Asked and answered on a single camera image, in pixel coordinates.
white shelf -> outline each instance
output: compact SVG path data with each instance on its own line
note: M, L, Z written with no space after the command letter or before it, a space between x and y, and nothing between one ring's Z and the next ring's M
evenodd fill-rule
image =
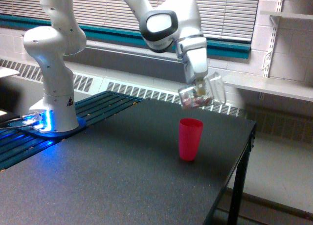
M17 74L19 74L19 72L15 71L13 69L10 69L10 68L0 66L0 78L14 76Z
M303 82L265 78L236 72L224 76L223 80L225 85L231 87L313 102L313 85Z
M313 20L313 15L303 15L295 13L284 13L284 12L274 12L274 11L261 11L261 15L269 15L274 17L282 17L288 19L299 19L299 20Z

cable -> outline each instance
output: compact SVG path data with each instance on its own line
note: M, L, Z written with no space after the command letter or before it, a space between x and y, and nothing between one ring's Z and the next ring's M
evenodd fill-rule
M13 121L21 121L21 120L29 121L29 120L33 120L32 123L27 124L27 125L13 126L13 127L1 127L0 130L10 130L10 129L17 129L17 128L22 128L22 127L27 127L27 126L38 125L40 123L40 121L43 119L42 115L43 115L43 113L34 112L34 113L26 114L26 115L24 115L22 117L19 117L19 118L14 118L14 119L5 121L5 122L1 123L0 126L3 126L4 124L11 123Z
M34 125L37 125L38 122L35 122L35 123L31 123L31 124L28 124L28 125L22 125L22 126L13 126L13 127L1 127L0 130L10 130L10 129L17 129L17 128L22 128L22 127L27 127L27 126L34 126Z
M21 117L14 118L14 119L11 119L11 120L8 120L8 121L4 121L4 122L0 123L0 126L3 126L4 124L8 124L8 123L10 123L12 121L21 121L21 120L23 120L23 118L21 118Z

teal window frame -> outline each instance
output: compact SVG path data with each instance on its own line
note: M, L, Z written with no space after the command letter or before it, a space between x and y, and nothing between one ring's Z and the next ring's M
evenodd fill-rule
M51 25L51 22L46 20L0 14L0 26L30 29L37 26L49 25ZM138 31L86 24L79 24L79 26L85 32L86 36L91 39L127 43L139 46L146 45L140 32ZM208 56L248 59L250 51L251 44L248 43L225 42L207 39Z

metal table frame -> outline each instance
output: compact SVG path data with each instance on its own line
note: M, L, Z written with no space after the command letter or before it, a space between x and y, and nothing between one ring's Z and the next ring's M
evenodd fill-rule
M253 148L254 139L255 139L255 127L252 133L250 134L246 149L237 165L237 171L236 171L235 183L234 183L234 188L233 188L233 194L231 197L227 225L237 224L240 204L241 204L242 195L244 191L246 171L248 168L249 156Z
M256 126L252 130L250 137L249 137L249 140L246 144L245 150L244 150L243 154L241 155L240 160L238 161L238 164L236 166L237 171L236 171L236 176L235 176L233 193L232 193L232 197L231 197L231 203L230 203L230 208L229 208L227 225L236 225L237 224L237 220L238 220L238 216L239 216L239 210L240 210L240 204L241 204L242 195L243 195L243 191L244 191L244 185L245 185L246 172L247 172L247 168L248 168L250 152L253 148L253 142L255 140L255 132L256 132ZM209 214L207 215L207 217L204 221L204 224L206 224L206 225L212 224L214 212L215 212L217 205L220 202L223 194L225 193L225 191L226 191L226 186L224 188L224 191L222 191L220 193L220 195L218 196L218 198L216 199L213 207L211 208Z

warning label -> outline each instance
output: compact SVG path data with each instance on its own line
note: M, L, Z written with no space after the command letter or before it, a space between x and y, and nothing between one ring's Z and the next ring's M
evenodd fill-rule
M70 97L69 100L68 100L67 106L71 106L73 104L74 104L74 102L72 100L72 97Z

